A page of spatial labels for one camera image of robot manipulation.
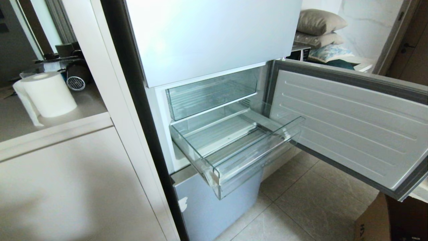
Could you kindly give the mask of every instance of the paper towel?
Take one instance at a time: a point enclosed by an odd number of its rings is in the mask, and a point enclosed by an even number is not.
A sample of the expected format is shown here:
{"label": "paper towel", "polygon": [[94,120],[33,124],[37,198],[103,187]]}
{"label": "paper towel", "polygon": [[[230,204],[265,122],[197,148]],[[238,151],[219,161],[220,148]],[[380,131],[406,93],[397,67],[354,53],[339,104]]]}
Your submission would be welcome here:
{"label": "paper towel", "polygon": [[26,77],[13,84],[35,126],[37,118],[56,117],[74,110],[77,105],[59,72],[45,72]]}

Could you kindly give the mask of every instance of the transparent drawer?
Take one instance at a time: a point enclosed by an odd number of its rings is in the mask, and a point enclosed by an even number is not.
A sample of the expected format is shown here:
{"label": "transparent drawer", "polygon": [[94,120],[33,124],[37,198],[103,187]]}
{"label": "transparent drawer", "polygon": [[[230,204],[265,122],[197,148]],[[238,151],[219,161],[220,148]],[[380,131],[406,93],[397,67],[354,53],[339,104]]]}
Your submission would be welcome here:
{"label": "transparent drawer", "polygon": [[166,90],[171,117],[178,121],[256,93],[260,69],[247,69]]}
{"label": "transparent drawer", "polygon": [[273,120],[258,109],[240,101],[170,126],[173,141],[219,199],[298,141],[303,117],[281,110]]}

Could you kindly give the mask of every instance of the cardboard box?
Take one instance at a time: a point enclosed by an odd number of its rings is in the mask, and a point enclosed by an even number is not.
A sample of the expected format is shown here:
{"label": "cardboard box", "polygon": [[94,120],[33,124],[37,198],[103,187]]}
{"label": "cardboard box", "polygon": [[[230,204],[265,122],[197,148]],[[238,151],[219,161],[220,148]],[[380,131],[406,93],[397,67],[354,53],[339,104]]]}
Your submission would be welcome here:
{"label": "cardboard box", "polygon": [[428,240],[428,204],[412,197],[398,202],[379,193],[355,222],[355,241],[416,240]]}

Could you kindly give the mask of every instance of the fan grille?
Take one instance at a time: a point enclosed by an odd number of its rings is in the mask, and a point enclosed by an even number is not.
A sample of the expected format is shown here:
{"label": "fan grille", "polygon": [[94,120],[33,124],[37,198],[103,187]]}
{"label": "fan grille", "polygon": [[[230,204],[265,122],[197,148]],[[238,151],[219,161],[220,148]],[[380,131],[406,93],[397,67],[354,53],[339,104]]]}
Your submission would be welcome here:
{"label": "fan grille", "polygon": [[77,76],[69,77],[65,83],[70,89],[75,91],[83,90],[86,86],[85,81]]}

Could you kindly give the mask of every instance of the freezer door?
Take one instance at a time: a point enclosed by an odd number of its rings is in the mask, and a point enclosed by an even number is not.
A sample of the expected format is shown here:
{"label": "freezer door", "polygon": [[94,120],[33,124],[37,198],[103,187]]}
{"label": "freezer door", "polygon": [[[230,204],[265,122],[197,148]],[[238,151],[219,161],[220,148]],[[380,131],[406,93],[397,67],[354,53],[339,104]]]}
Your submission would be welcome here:
{"label": "freezer door", "polygon": [[427,86],[294,60],[270,80],[266,101],[306,118],[298,147],[398,200],[427,176]]}

